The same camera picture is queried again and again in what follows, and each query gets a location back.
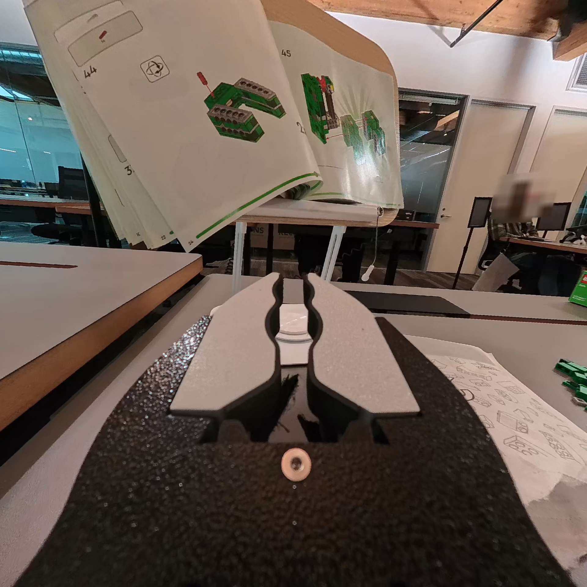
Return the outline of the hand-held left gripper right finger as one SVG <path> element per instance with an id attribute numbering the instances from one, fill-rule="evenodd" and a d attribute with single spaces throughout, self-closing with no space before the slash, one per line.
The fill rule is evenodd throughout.
<path id="1" fill-rule="evenodd" d="M 306 397 L 321 441 L 358 423 L 373 439 L 379 421 L 418 417 L 420 407 L 374 314 L 315 274 L 304 279 L 309 349 Z"/>

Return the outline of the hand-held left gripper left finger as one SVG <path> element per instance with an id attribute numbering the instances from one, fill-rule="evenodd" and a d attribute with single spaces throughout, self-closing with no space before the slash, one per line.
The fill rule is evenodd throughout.
<path id="1" fill-rule="evenodd" d="M 281 378 L 279 308 L 283 278 L 272 273 L 215 312 L 170 406 L 177 416 L 208 418 L 216 429 L 240 422 L 252 441 L 265 442 L 297 386 Z"/>

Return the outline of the white printed paper bag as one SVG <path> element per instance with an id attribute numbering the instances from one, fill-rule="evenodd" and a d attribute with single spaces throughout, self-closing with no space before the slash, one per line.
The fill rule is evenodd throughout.
<path id="1" fill-rule="evenodd" d="M 586 529 L 586 432 L 476 346 L 407 336 L 452 381 L 499 449 L 522 503 Z"/>

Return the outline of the pile of green toy bricks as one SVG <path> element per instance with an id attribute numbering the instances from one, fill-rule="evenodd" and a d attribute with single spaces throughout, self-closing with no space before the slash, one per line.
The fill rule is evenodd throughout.
<path id="1" fill-rule="evenodd" d="M 586 410 L 586 367 L 560 359 L 555 364 L 554 371 L 566 377 L 562 385 L 570 390 L 572 402 Z"/>

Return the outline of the brick building instruction booklet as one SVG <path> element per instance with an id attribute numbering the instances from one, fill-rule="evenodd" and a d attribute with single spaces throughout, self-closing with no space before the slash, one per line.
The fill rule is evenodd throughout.
<path id="1" fill-rule="evenodd" d="M 57 96 L 159 246 L 322 178 L 261 1 L 23 1 Z"/>

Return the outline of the grey desk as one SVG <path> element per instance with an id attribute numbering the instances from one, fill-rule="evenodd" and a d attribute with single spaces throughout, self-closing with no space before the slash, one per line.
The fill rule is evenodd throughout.
<path id="1" fill-rule="evenodd" d="M 1 429 L 202 270 L 199 254 L 1 243 Z"/>
<path id="2" fill-rule="evenodd" d="M 142 373 L 231 292 L 231 279 L 205 277 L 118 358 L 75 394 L 1 467 L 1 586 L 12 586 L 51 532 L 107 416 Z M 586 325 L 520 320 L 383 317 L 402 334 L 463 343 L 497 362 L 549 405 L 586 429 L 553 372 L 561 357 L 586 364 Z"/>

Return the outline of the wooden background desk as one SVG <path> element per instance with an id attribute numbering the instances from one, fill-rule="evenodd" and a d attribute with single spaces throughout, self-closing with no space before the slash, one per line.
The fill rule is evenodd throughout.
<path id="1" fill-rule="evenodd" d="M 586 256 L 586 246 L 561 243 L 556 241 L 549 241 L 545 239 L 536 238 L 514 238 L 514 237 L 501 237 L 500 242 L 517 244 L 521 246 L 530 246 L 534 248 L 545 248 L 548 250 L 556 251 L 558 253 L 571 253 L 582 257 Z"/>

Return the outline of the black screen on tripod stand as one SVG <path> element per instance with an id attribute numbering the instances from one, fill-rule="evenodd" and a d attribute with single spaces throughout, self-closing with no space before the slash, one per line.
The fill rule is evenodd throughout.
<path id="1" fill-rule="evenodd" d="M 468 235 L 466 238 L 466 242 L 463 246 L 459 266 L 457 272 L 455 274 L 454 280 L 452 282 L 452 290 L 457 288 L 460 274 L 464 265 L 464 261 L 466 259 L 466 254 L 468 252 L 468 248 L 471 242 L 471 238 L 473 235 L 473 231 L 478 228 L 484 228 L 487 224 L 487 220 L 490 214 L 491 204 L 493 198 L 491 197 L 475 197 L 473 200 L 473 205 L 471 208 L 471 213 L 468 219 L 467 228 L 468 228 Z"/>

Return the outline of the black computer monitor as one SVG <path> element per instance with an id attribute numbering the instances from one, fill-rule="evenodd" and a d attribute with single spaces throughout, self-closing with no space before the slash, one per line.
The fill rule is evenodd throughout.
<path id="1" fill-rule="evenodd" d="M 567 223 L 571 202 L 555 202 L 546 206 L 539 216 L 537 231 L 562 231 Z"/>

